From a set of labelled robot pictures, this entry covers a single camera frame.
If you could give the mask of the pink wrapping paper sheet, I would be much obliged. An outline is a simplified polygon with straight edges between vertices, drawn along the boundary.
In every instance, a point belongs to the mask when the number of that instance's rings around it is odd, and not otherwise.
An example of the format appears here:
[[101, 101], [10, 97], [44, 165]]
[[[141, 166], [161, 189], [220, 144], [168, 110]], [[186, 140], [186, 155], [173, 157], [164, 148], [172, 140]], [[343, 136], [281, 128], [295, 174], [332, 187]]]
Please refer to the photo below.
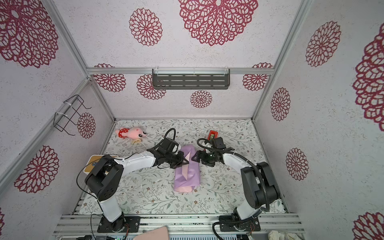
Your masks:
[[197, 151], [193, 145], [183, 146], [181, 151], [189, 163], [176, 168], [174, 191], [178, 193], [191, 193], [201, 183], [200, 164], [192, 160]]

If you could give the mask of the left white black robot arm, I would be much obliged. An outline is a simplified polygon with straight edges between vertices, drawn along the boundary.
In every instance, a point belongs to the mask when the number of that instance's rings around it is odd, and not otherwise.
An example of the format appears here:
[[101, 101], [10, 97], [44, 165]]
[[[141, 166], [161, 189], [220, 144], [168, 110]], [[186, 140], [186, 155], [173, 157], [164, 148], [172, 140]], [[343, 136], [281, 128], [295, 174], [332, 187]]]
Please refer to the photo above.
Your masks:
[[88, 195], [95, 198], [103, 213], [103, 219], [109, 224], [123, 224], [124, 214], [119, 207], [116, 191], [121, 178], [131, 172], [167, 164], [167, 168], [176, 169], [187, 165], [181, 146], [176, 142], [176, 129], [171, 128], [164, 138], [154, 147], [129, 157], [116, 158], [104, 155], [94, 161], [96, 164], [85, 178]]

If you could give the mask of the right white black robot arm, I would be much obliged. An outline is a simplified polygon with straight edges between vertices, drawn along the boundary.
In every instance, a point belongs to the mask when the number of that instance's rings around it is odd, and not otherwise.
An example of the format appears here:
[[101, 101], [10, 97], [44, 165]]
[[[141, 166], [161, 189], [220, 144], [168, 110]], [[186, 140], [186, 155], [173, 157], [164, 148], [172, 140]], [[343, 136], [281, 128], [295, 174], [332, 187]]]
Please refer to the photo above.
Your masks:
[[221, 137], [212, 140], [200, 138], [197, 145], [202, 150], [197, 151], [193, 161], [208, 167], [221, 163], [239, 172], [245, 201], [234, 210], [236, 221], [244, 222], [263, 212], [269, 212], [271, 204], [281, 198], [280, 189], [268, 163], [253, 163], [235, 149], [226, 147]]

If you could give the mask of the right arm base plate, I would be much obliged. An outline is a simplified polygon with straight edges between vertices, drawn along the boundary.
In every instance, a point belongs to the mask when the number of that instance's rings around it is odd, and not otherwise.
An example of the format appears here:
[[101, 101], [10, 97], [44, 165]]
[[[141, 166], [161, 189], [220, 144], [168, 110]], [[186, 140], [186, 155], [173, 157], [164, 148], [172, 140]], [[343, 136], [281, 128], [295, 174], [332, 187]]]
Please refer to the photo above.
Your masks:
[[236, 222], [232, 216], [219, 216], [220, 231], [221, 232], [259, 232], [261, 226], [258, 218], [251, 218], [249, 221], [242, 221], [241, 223], [231, 224]]

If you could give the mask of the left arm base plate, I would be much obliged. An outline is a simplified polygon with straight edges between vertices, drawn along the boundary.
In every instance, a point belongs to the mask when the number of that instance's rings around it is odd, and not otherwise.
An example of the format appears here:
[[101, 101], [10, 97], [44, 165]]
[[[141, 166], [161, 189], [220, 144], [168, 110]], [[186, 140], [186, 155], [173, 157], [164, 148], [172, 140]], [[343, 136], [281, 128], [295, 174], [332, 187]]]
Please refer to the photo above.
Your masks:
[[101, 218], [98, 233], [137, 233], [139, 231], [141, 217], [120, 217], [114, 222], [109, 222], [105, 217]]

